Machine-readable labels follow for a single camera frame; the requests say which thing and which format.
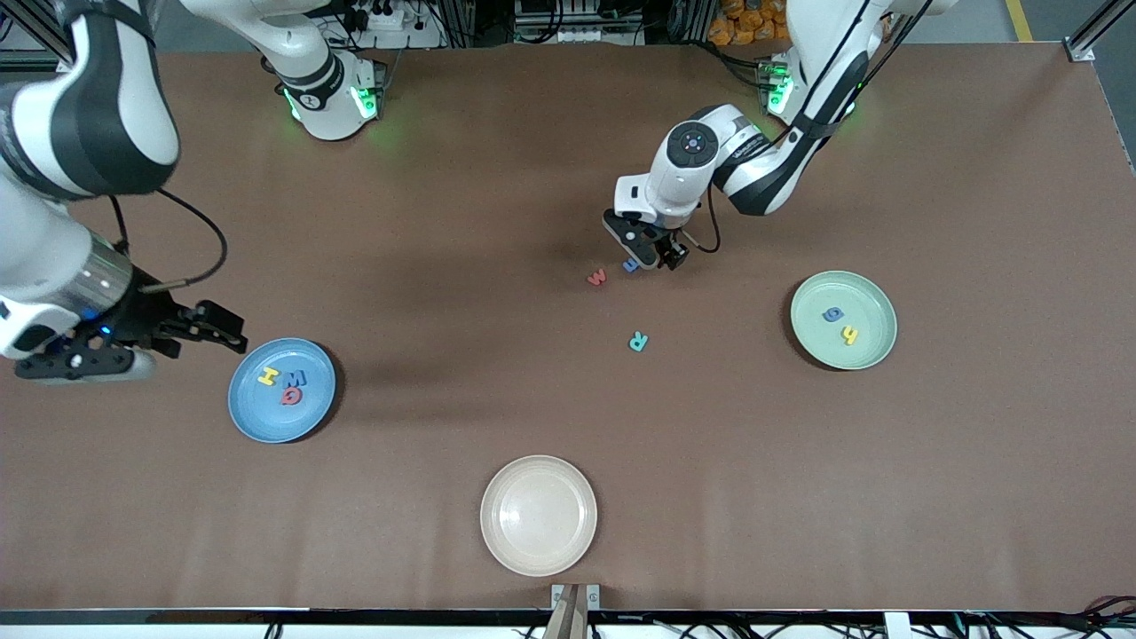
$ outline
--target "orange bag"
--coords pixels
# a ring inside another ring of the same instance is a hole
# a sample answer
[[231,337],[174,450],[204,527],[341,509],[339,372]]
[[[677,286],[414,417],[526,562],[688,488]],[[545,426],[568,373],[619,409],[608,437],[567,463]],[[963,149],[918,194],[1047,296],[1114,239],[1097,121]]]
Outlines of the orange bag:
[[742,31],[758,31],[763,22],[766,20],[759,11],[742,11],[742,17],[737,18],[737,28]]
[[719,47],[725,47],[729,44],[729,41],[734,39],[734,23],[727,20],[726,18],[715,18],[710,23],[710,33],[707,35],[707,40],[713,42]]
[[721,0],[721,10],[727,18],[737,18],[745,10],[745,0]]
[[774,23],[766,20],[753,34],[755,40],[769,40],[774,36]]

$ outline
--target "black cable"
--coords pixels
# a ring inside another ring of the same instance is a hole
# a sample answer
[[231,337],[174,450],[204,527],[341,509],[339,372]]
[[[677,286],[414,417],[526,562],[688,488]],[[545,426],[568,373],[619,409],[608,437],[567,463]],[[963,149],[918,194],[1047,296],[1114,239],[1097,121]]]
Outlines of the black cable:
[[556,34],[560,31],[560,27],[565,24],[565,3],[563,0],[557,0],[557,3],[552,7],[549,14],[549,26],[544,27],[544,33],[536,38],[536,40],[529,40],[524,35],[513,32],[513,38],[525,42],[526,44],[543,44],[549,40],[552,40]]
[[131,255],[131,239],[126,233],[126,218],[123,217],[123,207],[118,204],[118,198],[107,196],[110,206],[115,207],[115,221],[118,223],[118,241],[114,243],[114,249],[127,257]]
[[161,291],[169,291],[173,289],[184,289],[185,287],[197,284],[198,282],[208,280],[215,273],[220,271],[220,267],[225,265],[225,260],[228,259],[228,240],[225,239],[225,233],[220,230],[220,226],[217,226],[217,224],[212,219],[209,219],[208,215],[201,213],[200,210],[198,210],[197,207],[183,200],[182,198],[178,198],[174,193],[170,193],[165,189],[158,189],[158,192],[165,196],[167,199],[170,199],[174,202],[181,205],[183,208],[185,208],[185,210],[195,215],[198,219],[200,219],[201,222],[204,222],[206,226],[208,226],[217,235],[217,240],[220,242],[220,257],[218,257],[217,262],[215,262],[212,266],[207,268],[200,275],[194,275],[193,277],[185,277],[183,280],[172,280],[168,282],[161,282],[159,284],[151,284],[149,287],[142,287],[141,289],[139,289],[139,291],[143,293],[157,293]]
[[[344,13],[344,14],[346,14],[346,11],[349,11],[349,10],[350,10],[350,7],[349,7],[349,6],[346,6],[346,5],[344,5],[344,9],[343,9],[343,13]],[[344,50],[348,50],[348,51],[351,51],[352,53],[358,53],[359,51],[362,51],[362,48],[361,48],[361,47],[359,47],[359,43],[358,43],[358,42],[356,42],[356,40],[354,40],[354,35],[352,35],[352,34],[351,34],[351,30],[350,30],[350,28],[348,28],[348,23],[343,22],[343,18],[342,18],[342,17],[340,17],[340,15],[339,15],[339,14],[334,14],[334,13],[333,13],[333,14],[332,14],[332,16],[334,16],[334,17],[335,17],[335,20],[336,20],[337,23],[340,23],[340,26],[342,26],[342,27],[343,27],[343,33],[348,34],[348,42],[350,42],[350,43],[351,43],[351,45],[350,45],[350,47],[339,47],[339,49],[344,49]]]
[[[1106,611],[1106,609],[1111,608],[1112,606],[1116,606],[1117,604],[1124,604],[1125,601],[1136,601],[1136,596],[1130,596],[1129,595],[1129,596],[1125,596],[1125,597],[1109,597],[1104,601],[1102,601],[1102,603],[1100,603],[1100,604],[1097,604],[1097,605],[1095,605],[1093,607],[1085,608],[1080,614],[1085,615],[1085,616],[1099,615],[1101,611]],[[1120,613],[1120,615],[1114,615],[1114,616],[1122,616],[1122,615],[1126,615],[1126,614],[1131,614],[1131,612]]]
[[1008,622],[1005,620],[999,619],[997,616],[994,615],[994,613],[985,613],[985,615],[986,615],[987,619],[989,619],[994,623],[1001,623],[1002,625],[1009,628],[1011,632],[1014,632],[1014,633],[1021,636],[1022,639],[1035,639],[1033,634],[1026,632],[1025,630],[1018,628],[1017,625],[1014,625],[1014,624],[1012,624],[1012,623],[1010,623],[1010,622]]
[[927,9],[930,8],[930,3],[934,1],[935,0],[925,0],[922,7],[919,8],[919,11],[916,14],[916,16],[903,25],[903,28],[900,30],[899,35],[896,35],[895,39],[892,40],[892,45],[887,48],[886,52],[884,52],[884,57],[879,59],[879,63],[877,63],[876,66],[872,67],[870,72],[868,72],[868,77],[864,77],[863,82],[861,82],[860,85],[857,88],[857,90],[852,93],[853,100],[855,100],[855,98],[863,92],[864,86],[868,86],[868,83],[871,82],[871,78],[876,77],[876,74],[879,73],[880,67],[883,67],[884,64],[887,63],[887,60],[892,57],[892,53],[895,52],[895,49],[899,48],[900,44],[903,44],[903,41],[908,39],[908,34],[910,34],[911,31],[914,30],[916,24],[919,23],[919,19],[924,17],[924,14],[927,13]]
[[[437,11],[434,10],[434,5],[432,5],[429,2],[425,2],[425,1],[421,2],[421,3],[426,5],[426,8],[429,9],[429,13],[431,13],[432,16],[434,16],[434,22],[437,23],[438,28],[442,28],[442,30],[445,31],[445,40],[446,40],[445,45],[448,48],[450,48],[450,49],[457,49],[458,47],[454,44],[454,42],[457,41],[457,38],[454,38],[453,36],[453,32],[450,31],[450,25],[445,20],[443,20],[441,16],[437,15]],[[469,36],[468,33],[461,33],[461,34],[465,35],[465,36],[467,36],[467,38]]]
[[847,630],[841,630],[840,628],[836,628],[835,625],[832,625],[832,624],[828,624],[828,623],[824,623],[821,625],[824,625],[825,628],[827,628],[828,630],[832,630],[834,632],[840,632],[841,634],[843,634],[847,639],[860,639],[859,637],[857,637],[855,634],[852,634]]
[[684,630],[683,633],[678,636],[678,639],[691,639],[691,637],[693,637],[693,634],[691,634],[691,633],[694,632],[694,629],[695,628],[703,628],[703,626],[704,628],[709,628],[710,630],[712,630],[713,633],[717,634],[720,639],[729,639],[728,637],[726,637],[726,634],[722,631],[720,631],[717,628],[715,628],[715,625],[712,623],[695,623],[694,625],[692,625],[692,626],[687,628],[686,630]]
[[685,229],[683,230],[683,235],[685,235],[686,239],[690,240],[692,244],[694,244],[694,248],[699,249],[702,252],[707,252],[707,254],[718,252],[718,249],[721,248],[721,231],[718,230],[718,214],[716,214],[715,210],[713,210],[713,185],[712,184],[707,186],[707,207],[710,209],[710,224],[713,225],[713,248],[712,249],[708,249],[708,248],[703,247],[702,244],[700,244],[699,241],[695,240],[694,238],[692,238],[691,234],[687,233]]
[[943,639],[943,636],[939,634],[938,632],[935,632],[934,628],[929,625],[925,625],[924,628],[926,628],[927,630],[919,630],[918,628],[912,625],[911,632],[914,632],[916,634],[922,634],[924,637],[930,637],[932,639]]
[[11,26],[16,24],[16,20],[12,19],[11,16],[6,14],[0,14],[0,18],[3,18],[2,20],[0,20],[0,26],[5,27],[3,35],[0,35],[0,42],[3,42],[5,40],[8,39],[8,34],[11,33]]
[[780,632],[783,630],[785,630],[786,628],[788,628],[787,623],[785,625],[779,626],[779,628],[775,628],[772,632],[770,632],[769,634],[766,634],[766,639],[774,639],[774,637],[780,634]]

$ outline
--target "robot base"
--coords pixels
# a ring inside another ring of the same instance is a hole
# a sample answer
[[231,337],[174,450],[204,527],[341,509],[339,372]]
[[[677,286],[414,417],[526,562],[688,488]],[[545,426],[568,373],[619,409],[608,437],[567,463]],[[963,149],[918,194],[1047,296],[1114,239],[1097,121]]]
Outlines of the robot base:
[[285,91],[292,106],[292,117],[312,136],[328,141],[350,138],[376,119],[382,110],[386,85],[386,65],[358,58],[348,51],[335,51],[335,56],[343,63],[345,78],[321,109],[310,110],[303,106],[302,99],[293,100]]

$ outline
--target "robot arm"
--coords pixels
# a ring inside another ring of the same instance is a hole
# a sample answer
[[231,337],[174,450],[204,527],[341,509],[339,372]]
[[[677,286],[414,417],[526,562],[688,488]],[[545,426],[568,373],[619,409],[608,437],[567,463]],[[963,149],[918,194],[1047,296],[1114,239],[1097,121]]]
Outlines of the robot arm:
[[[618,180],[604,226],[642,266],[674,269],[688,252],[677,233],[711,182],[744,215],[777,210],[859,91],[883,40],[880,18],[888,10],[917,11],[924,3],[790,0],[786,15],[795,47],[785,57],[792,64],[782,65],[799,86],[788,128],[770,141],[733,105],[700,110],[670,130],[650,173]],[[953,3],[932,0],[927,13]]]
[[75,66],[0,88],[0,354],[22,359],[19,376],[77,381],[144,376],[137,349],[176,357],[176,339],[243,351],[240,317],[141,292],[157,280],[67,215],[68,201],[160,188],[178,142],[137,0],[64,0],[60,14]]
[[182,0],[190,13],[241,34],[272,65],[292,117],[320,140],[341,140],[378,115],[385,65],[332,51],[303,16],[329,0]]

